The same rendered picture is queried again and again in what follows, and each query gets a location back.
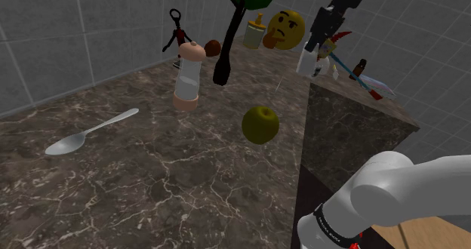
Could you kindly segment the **red curved thing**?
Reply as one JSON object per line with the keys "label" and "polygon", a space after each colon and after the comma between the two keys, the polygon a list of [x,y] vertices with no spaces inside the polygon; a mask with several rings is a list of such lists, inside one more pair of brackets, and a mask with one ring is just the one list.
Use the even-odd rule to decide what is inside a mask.
{"label": "red curved thing", "polygon": [[351,33],[350,31],[338,32],[338,33],[334,34],[334,35],[330,38],[330,40],[331,40],[333,43],[335,43],[335,42],[337,42],[340,38],[342,38],[342,37],[344,37],[344,36],[346,36],[346,35],[349,35],[350,33]]}

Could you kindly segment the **small yellow box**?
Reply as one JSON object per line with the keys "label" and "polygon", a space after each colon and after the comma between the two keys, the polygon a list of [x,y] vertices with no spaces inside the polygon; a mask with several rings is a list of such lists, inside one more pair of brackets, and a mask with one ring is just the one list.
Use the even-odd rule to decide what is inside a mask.
{"label": "small yellow box", "polygon": [[319,47],[318,58],[326,58],[337,46],[330,39],[326,39],[325,42]]}

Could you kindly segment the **small brown bottle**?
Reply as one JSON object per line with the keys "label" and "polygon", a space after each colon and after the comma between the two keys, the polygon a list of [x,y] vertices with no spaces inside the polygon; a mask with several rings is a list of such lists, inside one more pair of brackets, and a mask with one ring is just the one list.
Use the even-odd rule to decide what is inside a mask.
{"label": "small brown bottle", "polygon": [[364,71],[366,64],[367,64],[367,60],[361,59],[359,63],[355,66],[355,68],[352,70],[353,75],[355,75],[358,78]]}

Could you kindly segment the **blue stick with red end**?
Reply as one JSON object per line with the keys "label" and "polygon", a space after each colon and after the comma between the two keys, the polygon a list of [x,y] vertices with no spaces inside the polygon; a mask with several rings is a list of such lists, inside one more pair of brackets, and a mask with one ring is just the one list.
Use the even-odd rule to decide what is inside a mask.
{"label": "blue stick with red end", "polygon": [[356,76],[341,60],[339,57],[337,57],[333,52],[329,54],[332,59],[340,64],[365,90],[368,91],[368,93],[375,99],[375,100],[381,100],[383,97],[379,95],[375,90],[371,89],[368,87],[358,76]]}

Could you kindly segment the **white cup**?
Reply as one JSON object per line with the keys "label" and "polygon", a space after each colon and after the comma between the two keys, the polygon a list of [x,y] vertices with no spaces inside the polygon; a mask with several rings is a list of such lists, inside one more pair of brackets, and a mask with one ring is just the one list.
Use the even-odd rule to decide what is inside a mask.
{"label": "white cup", "polygon": [[297,64],[296,73],[309,79],[314,79],[318,75],[326,75],[330,68],[330,61],[327,57],[318,60],[318,54],[319,44],[311,52],[303,49]]}

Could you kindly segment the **pale flat book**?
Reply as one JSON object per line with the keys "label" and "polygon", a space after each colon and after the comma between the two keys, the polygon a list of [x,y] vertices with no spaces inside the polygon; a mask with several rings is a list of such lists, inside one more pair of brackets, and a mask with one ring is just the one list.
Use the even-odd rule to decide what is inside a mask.
{"label": "pale flat book", "polygon": [[396,94],[393,92],[391,88],[385,85],[383,82],[368,77],[366,75],[361,74],[359,78],[371,89],[375,90],[379,95],[382,97],[388,98],[390,100],[394,100],[396,98]]}

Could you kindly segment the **yellowish pump bottle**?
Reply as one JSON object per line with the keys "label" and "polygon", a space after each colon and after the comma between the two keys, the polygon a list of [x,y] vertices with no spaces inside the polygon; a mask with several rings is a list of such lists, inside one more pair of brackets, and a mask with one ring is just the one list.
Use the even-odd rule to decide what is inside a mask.
{"label": "yellowish pump bottle", "polygon": [[245,31],[243,45],[250,49],[258,49],[262,42],[266,26],[262,24],[262,13],[257,14],[256,20],[249,20]]}

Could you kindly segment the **green tree figure black trunk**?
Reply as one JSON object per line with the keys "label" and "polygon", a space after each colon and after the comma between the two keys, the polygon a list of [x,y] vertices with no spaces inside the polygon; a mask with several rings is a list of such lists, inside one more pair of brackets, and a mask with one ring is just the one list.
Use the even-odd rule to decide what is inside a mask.
{"label": "green tree figure black trunk", "polygon": [[213,82],[217,85],[224,86],[229,79],[231,67],[229,54],[232,47],[233,39],[245,15],[246,10],[254,11],[269,6],[272,0],[230,0],[235,6],[231,22],[228,30],[226,31],[223,40],[222,50],[220,52],[219,60],[214,67]]}

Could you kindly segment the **brown ball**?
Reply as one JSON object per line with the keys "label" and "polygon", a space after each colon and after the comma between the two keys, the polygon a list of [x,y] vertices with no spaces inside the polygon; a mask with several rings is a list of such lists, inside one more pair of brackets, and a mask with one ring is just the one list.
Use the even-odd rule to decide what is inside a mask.
{"label": "brown ball", "polygon": [[221,44],[218,40],[213,39],[205,44],[204,49],[207,57],[215,57],[221,52]]}

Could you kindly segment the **green apple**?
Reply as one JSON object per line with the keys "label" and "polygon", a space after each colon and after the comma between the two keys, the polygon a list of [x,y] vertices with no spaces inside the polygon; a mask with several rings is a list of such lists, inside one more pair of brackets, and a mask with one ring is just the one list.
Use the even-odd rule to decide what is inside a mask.
{"label": "green apple", "polygon": [[267,143],[279,132],[279,118],[269,107],[252,107],[242,119],[242,132],[254,144]]}

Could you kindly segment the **red and black corkscrew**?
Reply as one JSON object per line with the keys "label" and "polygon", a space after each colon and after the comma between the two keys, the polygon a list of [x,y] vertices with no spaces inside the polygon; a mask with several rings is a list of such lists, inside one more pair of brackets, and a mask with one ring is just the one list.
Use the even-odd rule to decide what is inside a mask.
{"label": "red and black corkscrew", "polygon": [[189,42],[192,41],[192,39],[190,39],[186,32],[180,27],[181,12],[176,8],[172,8],[170,9],[169,14],[174,21],[176,28],[173,30],[172,37],[169,42],[162,48],[163,52],[165,52],[171,46],[175,39],[177,40],[178,46],[181,46],[186,42],[186,40]]}

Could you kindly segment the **clear grinder with peach caps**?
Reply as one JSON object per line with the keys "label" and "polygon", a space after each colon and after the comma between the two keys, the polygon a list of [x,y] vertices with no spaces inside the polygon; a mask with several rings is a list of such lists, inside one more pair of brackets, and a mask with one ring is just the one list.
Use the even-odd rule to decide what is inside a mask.
{"label": "clear grinder with peach caps", "polygon": [[199,76],[205,49],[195,41],[179,47],[180,68],[173,96],[174,107],[180,111],[196,109],[199,101]]}

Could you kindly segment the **silver spoon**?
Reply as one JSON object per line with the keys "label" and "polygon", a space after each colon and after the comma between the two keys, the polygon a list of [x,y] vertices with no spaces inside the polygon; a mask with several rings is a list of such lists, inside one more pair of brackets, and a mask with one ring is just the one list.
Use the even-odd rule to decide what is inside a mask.
{"label": "silver spoon", "polygon": [[87,129],[85,131],[82,131],[80,133],[77,133],[77,134],[73,134],[73,135],[70,135],[68,137],[65,137],[59,141],[57,141],[56,143],[50,145],[46,150],[45,150],[45,154],[46,155],[64,155],[64,154],[68,154],[68,153],[71,153],[71,152],[74,152],[76,151],[77,149],[79,149],[80,147],[82,147],[85,143],[85,139],[86,139],[86,136],[92,132],[92,131],[95,131],[99,128],[102,128],[104,126],[107,126],[107,125],[110,125],[112,123],[115,123],[117,121],[121,121],[123,119],[126,119],[132,115],[135,115],[139,112],[139,109],[138,108],[133,108],[133,109],[129,109],[127,110],[126,112],[123,112],[107,121],[104,121],[102,123],[100,123],[99,125],[95,126],[95,127],[92,127],[90,129]]}

